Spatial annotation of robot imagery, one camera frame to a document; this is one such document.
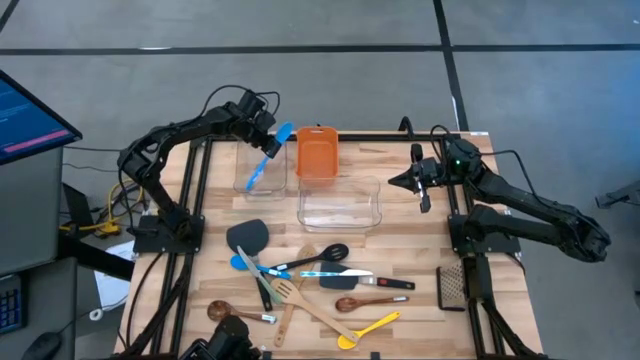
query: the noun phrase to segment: spoon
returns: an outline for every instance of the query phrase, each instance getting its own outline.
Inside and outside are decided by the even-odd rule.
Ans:
[[[353,311],[360,306],[369,305],[369,304],[388,304],[394,302],[402,302],[409,301],[408,296],[396,296],[392,298],[383,298],[383,299],[354,299],[352,297],[343,297],[336,301],[336,309],[340,312],[350,312]]]
[[[277,320],[275,316],[271,315],[240,312],[234,309],[231,304],[222,300],[216,300],[209,304],[209,307],[207,308],[207,315],[209,316],[209,319],[213,321],[220,321],[228,315],[242,316],[253,320],[268,322],[272,325],[275,324]]]
[[[282,270],[287,270],[287,269],[294,268],[296,266],[308,264],[308,263],[313,262],[313,261],[319,261],[319,260],[332,261],[332,262],[333,261],[340,261],[340,260],[346,258],[347,255],[349,255],[349,247],[347,247],[347,245],[345,245],[345,244],[333,244],[333,245],[327,246],[327,248],[324,249],[317,256],[310,257],[310,258],[307,258],[307,259],[292,261],[292,262],[289,262],[289,263],[286,263],[286,264],[272,266],[271,268],[275,269],[275,270],[278,270],[278,271],[282,271]]]
[[[393,320],[397,319],[400,316],[400,312],[396,311],[396,312],[392,312],[391,314],[383,317],[382,319],[378,320],[375,324],[369,326],[368,328],[364,329],[364,330],[360,330],[360,331],[354,331],[354,333],[358,336],[358,338],[363,337],[365,334],[367,334],[370,331],[373,331],[383,325],[386,325],[390,322],[392,322]],[[340,337],[338,338],[338,347],[342,350],[349,350],[349,349],[353,349],[356,346],[356,343],[347,339],[346,337],[340,335]]]
[[[282,298],[282,302],[284,302],[285,304],[292,304],[303,308],[309,314],[317,317],[318,320],[329,325],[335,331],[342,334],[342,337],[344,337],[345,339],[350,340],[353,343],[358,342],[358,336],[356,336],[353,331],[347,329],[344,325],[337,322],[319,307],[305,300],[305,298],[302,297],[302,294],[300,294],[300,291],[298,291],[298,288],[296,288],[295,285],[291,283],[291,281],[284,279],[274,279],[271,282],[271,286],[273,286],[278,295],[280,295],[280,297]]]

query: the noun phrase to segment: wooden table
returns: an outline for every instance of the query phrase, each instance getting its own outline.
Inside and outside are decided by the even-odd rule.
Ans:
[[[462,133],[482,152],[491,152],[487,134]],[[423,143],[425,157],[434,156],[430,143]],[[395,322],[366,335],[350,351],[337,347],[338,335],[329,327],[301,309],[293,314],[285,343],[273,345],[277,325],[246,320],[250,339],[257,347],[272,351],[280,358],[369,358],[377,351],[382,358],[475,358],[471,327],[467,312],[445,312],[437,305],[436,267],[458,261],[451,250],[446,216],[450,213],[446,189],[430,189],[432,208],[421,214],[418,199],[411,192],[387,184],[387,180],[407,170],[409,142],[342,142],[340,143],[340,176],[374,176],[380,181],[382,222],[365,234],[309,233],[298,222],[298,180],[295,175],[296,146],[289,143],[289,181],[286,197],[278,202],[250,202],[233,190],[237,144],[214,143],[205,192],[203,215],[206,232],[201,252],[196,255],[189,300],[182,335],[181,352],[196,339],[209,339],[216,323],[207,317],[207,306],[221,299],[241,311],[262,312],[255,279],[248,272],[231,268],[232,251],[227,247],[225,232],[238,223],[260,218],[269,227],[268,247],[260,253],[262,264],[274,265],[295,259],[301,246],[313,244],[317,251],[341,242],[350,248],[343,262],[350,267],[372,270],[378,276],[413,281],[415,291],[398,291],[358,285],[354,291],[320,288],[317,279],[307,279],[302,294],[319,305],[335,319],[353,330],[363,329],[393,311],[402,315]],[[174,198],[178,198],[184,173],[188,147],[174,148],[162,173],[162,183]],[[495,159],[483,160],[496,171]],[[193,204],[199,170],[194,170],[190,205]],[[127,314],[133,292],[143,272],[155,257],[141,256],[135,267],[130,295],[122,319],[121,331],[126,329]],[[541,352],[533,310],[522,270],[507,256],[489,255],[496,304],[504,318],[524,343]],[[151,271],[140,293],[133,317],[132,337],[147,324],[158,306],[160,288],[165,272],[166,255]],[[345,295],[373,297],[377,295],[409,295],[411,301],[401,304],[367,306],[351,313],[338,313],[335,301]],[[174,318],[170,313],[164,330],[162,350],[167,351]],[[275,306],[273,314],[281,316],[283,306]],[[493,351],[486,318],[483,330],[487,351]],[[121,350],[118,342],[116,351]]]

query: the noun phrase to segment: blue spatula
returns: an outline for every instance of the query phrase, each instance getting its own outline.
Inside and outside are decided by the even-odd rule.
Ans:
[[[280,129],[278,129],[278,132],[276,132],[276,141],[279,142],[280,144],[284,144],[287,141],[287,139],[289,138],[289,135],[291,135],[292,131],[293,131],[293,124],[292,123],[286,122],[286,123],[282,124],[282,126],[280,126]],[[260,176],[264,172],[264,167],[267,166],[267,162],[269,160],[270,160],[270,157],[268,157],[268,156],[264,157],[262,162],[260,162],[260,164],[256,168],[256,171],[249,178],[249,182],[247,183],[247,186],[245,187],[245,190],[249,191],[249,190],[251,190],[253,188],[253,185],[255,185],[255,183],[258,181],[258,179],[260,178]]]

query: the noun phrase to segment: yellow spoon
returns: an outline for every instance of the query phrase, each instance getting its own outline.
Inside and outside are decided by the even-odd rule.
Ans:
[[[396,311],[396,312],[392,312],[391,314],[383,317],[382,319],[380,319],[378,322],[376,322],[375,324],[369,326],[368,328],[364,329],[364,330],[360,330],[360,331],[354,331],[353,333],[356,334],[358,336],[358,338],[363,337],[366,333],[373,331],[383,325],[386,325],[390,322],[392,322],[393,320],[397,319],[398,317],[400,317],[400,312]],[[356,347],[356,343],[354,343],[353,341],[347,339],[346,337],[344,337],[344,335],[340,335],[340,337],[338,338],[338,347],[342,350],[349,350],[349,349],[353,349],[354,347]]]

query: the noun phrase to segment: orange container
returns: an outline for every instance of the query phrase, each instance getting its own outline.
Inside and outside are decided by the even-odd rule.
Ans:
[[[338,175],[338,132],[325,126],[298,129],[298,167],[301,178],[327,179]]]

